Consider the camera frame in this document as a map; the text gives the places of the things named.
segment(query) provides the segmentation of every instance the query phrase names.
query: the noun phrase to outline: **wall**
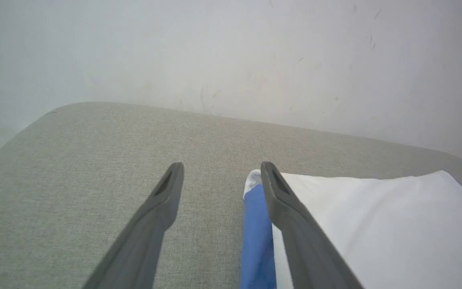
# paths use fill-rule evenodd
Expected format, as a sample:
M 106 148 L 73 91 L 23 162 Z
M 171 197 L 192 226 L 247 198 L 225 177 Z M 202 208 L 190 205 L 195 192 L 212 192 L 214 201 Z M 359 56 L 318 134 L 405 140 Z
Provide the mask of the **wall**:
M 462 157 L 462 1 L 0 1 L 0 147 L 83 101 Z

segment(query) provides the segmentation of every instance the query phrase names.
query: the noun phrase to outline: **black object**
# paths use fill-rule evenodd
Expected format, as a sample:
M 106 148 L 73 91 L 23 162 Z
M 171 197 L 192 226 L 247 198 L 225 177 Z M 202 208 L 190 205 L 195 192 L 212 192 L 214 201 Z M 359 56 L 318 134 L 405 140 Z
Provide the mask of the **black object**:
M 178 213 L 183 164 L 173 163 L 134 214 L 84 289 L 152 288 L 163 234 Z
M 268 216 L 281 230 L 294 288 L 362 288 L 273 163 L 261 165 Z

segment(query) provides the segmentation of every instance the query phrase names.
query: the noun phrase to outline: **garment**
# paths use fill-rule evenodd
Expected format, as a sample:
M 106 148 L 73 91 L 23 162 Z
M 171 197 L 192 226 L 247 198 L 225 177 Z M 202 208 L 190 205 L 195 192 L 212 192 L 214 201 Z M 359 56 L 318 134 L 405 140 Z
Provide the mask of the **garment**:
M 244 195 L 244 205 L 240 289 L 275 289 L 272 223 L 261 184 Z

